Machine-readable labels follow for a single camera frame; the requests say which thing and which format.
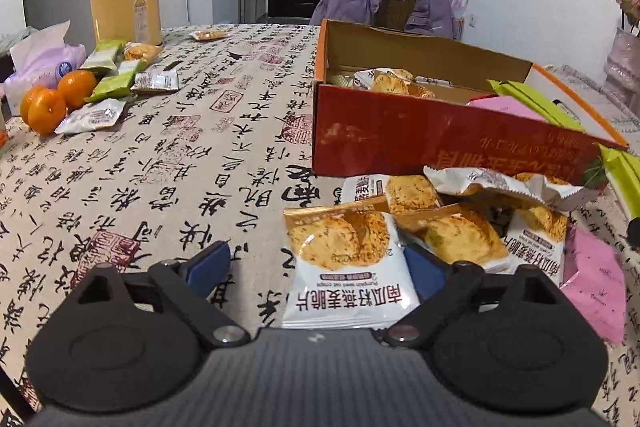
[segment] blue circular logo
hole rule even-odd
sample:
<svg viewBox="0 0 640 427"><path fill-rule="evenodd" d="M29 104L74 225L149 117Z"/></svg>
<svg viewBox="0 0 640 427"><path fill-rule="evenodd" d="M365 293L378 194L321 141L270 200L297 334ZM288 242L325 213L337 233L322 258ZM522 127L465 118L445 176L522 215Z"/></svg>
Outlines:
<svg viewBox="0 0 640 427"><path fill-rule="evenodd" d="M74 67L71 65L71 62L65 60L64 62L60 62L58 64L58 79L65 76L67 73L71 73L74 70Z"/></svg>

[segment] vase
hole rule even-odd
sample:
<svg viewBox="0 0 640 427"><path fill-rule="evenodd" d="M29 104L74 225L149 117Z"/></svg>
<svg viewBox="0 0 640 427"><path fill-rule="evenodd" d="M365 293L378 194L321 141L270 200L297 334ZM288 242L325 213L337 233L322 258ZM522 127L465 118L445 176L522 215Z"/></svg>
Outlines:
<svg viewBox="0 0 640 427"><path fill-rule="evenodd" d="M605 86L640 116L640 39L618 28L604 72Z"/></svg>

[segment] table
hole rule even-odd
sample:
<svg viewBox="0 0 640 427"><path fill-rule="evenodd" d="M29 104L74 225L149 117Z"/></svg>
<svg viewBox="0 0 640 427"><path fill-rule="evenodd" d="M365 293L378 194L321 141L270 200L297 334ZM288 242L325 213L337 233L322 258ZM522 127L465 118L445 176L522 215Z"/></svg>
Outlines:
<svg viewBox="0 0 640 427"><path fill-rule="evenodd" d="M183 60L183 88L138 100L113 129L40 140L19 118L8 122L0 362L33 404L23 370L28 343L97 263L135 271L228 240L232 267L214 302L252 333L280 324L294 273L282 210L334 204L342 183L310 170L318 28L225 27L229 38L208 43L188 37L196 28L166 31L158 66ZM630 290L627 340L609 348L595 408L615 425L638 425L638 255L622 237L610 190L573 217L620 248ZM12 413L4 405L0 412L0 427L11 425Z"/></svg>

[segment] orange fruit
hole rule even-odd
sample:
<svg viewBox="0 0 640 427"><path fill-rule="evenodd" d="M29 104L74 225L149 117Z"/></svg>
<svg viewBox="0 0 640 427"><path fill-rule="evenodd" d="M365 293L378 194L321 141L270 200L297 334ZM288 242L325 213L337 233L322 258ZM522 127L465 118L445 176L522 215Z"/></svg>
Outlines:
<svg viewBox="0 0 640 427"><path fill-rule="evenodd" d="M41 89L31 101L29 126L40 136L49 136L65 115L65 97L55 89Z"/></svg>
<svg viewBox="0 0 640 427"><path fill-rule="evenodd" d="M91 96L97 85L98 80L91 71L76 70L60 79L58 91L64 97L69 111L74 111L86 103L85 97Z"/></svg>
<svg viewBox="0 0 640 427"><path fill-rule="evenodd" d="M22 121L27 125L29 125L29 108L31 107L31 102L33 102L33 97L43 89L44 86L33 86L22 97L22 101L20 102L20 116L22 117Z"/></svg>

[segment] red cardboard box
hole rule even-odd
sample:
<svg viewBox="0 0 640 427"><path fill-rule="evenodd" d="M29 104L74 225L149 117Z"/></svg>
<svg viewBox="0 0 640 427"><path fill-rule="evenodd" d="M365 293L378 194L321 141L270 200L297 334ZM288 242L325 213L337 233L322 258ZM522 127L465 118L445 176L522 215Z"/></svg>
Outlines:
<svg viewBox="0 0 640 427"><path fill-rule="evenodd" d="M325 83L331 74L379 67L447 80L453 87L428 86L438 97L434 100ZM620 149L627 145L593 108L542 68L450 39L325 20L315 76L312 166L320 176L402 175L420 173L425 165L465 166L505 174L540 172L581 185L586 168L600 156L597 142ZM487 79L553 84L592 134L464 105L493 92Z"/></svg>

